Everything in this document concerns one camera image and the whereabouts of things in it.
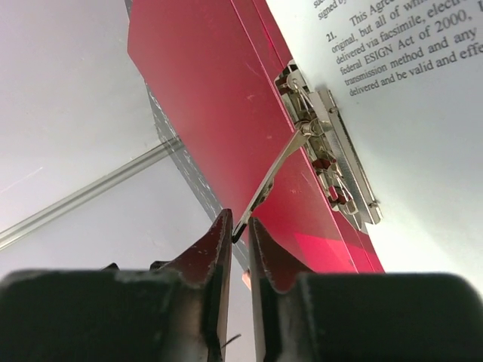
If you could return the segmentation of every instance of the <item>black object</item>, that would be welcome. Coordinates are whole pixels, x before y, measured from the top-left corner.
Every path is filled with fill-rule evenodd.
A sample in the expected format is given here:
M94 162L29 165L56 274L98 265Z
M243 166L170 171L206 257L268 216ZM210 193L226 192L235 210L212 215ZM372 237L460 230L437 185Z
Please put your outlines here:
M250 228L258 361L483 360L476 293L449 275L317 275ZM0 289L0 360L221 361L232 214L151 271L22 271Z

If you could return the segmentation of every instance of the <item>metal lever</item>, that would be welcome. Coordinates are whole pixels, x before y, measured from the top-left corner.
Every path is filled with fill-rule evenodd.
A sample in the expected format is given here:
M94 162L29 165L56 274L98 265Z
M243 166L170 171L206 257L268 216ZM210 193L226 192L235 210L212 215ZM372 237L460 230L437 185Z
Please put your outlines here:
M236 224L232 236L233 243L236 243L240 239L243 231L247 227L251 214L258 205L266 200L266 197L269 195L270 191L272 191L275 175L277 174L278 170L280 170L280 167L284 164L285 160L288 158L288 156L302 147L310 136L313 135L312 124L310 122L300 122L299 124L296 124L296 127L297 129L295 130L294 134L275 159L272 166L269 168L262 180L262 183L258 186L255 195L251 199L243 215L241 215L240 221L238 221L238 224Z

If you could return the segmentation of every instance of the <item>metal rod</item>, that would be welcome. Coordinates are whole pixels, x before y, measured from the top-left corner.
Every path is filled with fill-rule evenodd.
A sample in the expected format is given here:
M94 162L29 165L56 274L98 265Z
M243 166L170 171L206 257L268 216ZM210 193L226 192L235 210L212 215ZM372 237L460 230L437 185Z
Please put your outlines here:
M179 138L168 140L70 196L0 232L0 250L182 148L183 143Z

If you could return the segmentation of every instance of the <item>white paper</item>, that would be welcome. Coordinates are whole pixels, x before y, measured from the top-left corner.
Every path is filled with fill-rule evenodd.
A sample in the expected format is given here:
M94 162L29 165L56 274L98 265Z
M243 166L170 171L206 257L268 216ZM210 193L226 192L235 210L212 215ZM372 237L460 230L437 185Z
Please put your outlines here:
M268 0L312 89L328 87L384 219L387 271L483 290L483 1Z

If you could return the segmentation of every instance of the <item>white surface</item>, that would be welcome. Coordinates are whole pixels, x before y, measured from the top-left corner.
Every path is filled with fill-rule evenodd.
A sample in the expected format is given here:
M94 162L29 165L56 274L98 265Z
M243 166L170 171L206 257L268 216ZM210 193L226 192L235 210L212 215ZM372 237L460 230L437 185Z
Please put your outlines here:
M370 5L385 2L342 1L318 2L302 0L268 0L291 53L312 88L328 87L346 122L355 149L364 165L384 215L381 224L371 226L369 232L380 260L388 272L454 272L465 276L483 291L483 222L481 206L483 189L481 178L481 82L483 54L462 59L460 52L468 45L483 42L483 12L477 1L461 2L452 9L430 18L427 11L440 1L427 1L416 10L406 11L410 0L395 0L381 13L370 15ZM321 10L332 11L320 20ZM399 17L390 19L398 7ZM464 9L472 17L465 23L437 33L437 20ZM353 26L350 18L367 12L368 19ZM385 14L387 24L375 28L375 21ZM391 38L394 53L376 62L365 64L364 55L356 56L364 66L348 75L341 75L337 64L338 51L332 47L351 33L359 42L349 45L345 53L379 38L382 31L395 28L410 15L420 15L425 23ZM359 29L372 25L373 32L361 37ZM419 39L429 26L430 37ZM468 29L477 29L475 39L455 44L454 36ZM327 34L333 32L336 41L328 43ZM398 50L398 41L410 36L414 44ZM428 46L442 41L446 35L448 48L428 54ZM350 87L344 80L366 69L397 60L404 52L415 52L421 46L425 57L406 63L365 79ZM418 76L409 76L385 87L351 97L351 87L364 86L389 77L395 71L408 73L421 60L432 60L451 55L457 61Z
M211 222L170 158L0 251L0 278L22 268L148 269L198 240ZM253 361L251 295L232 258L228 362Z
M0 231L159 144L123 1L0 0Z

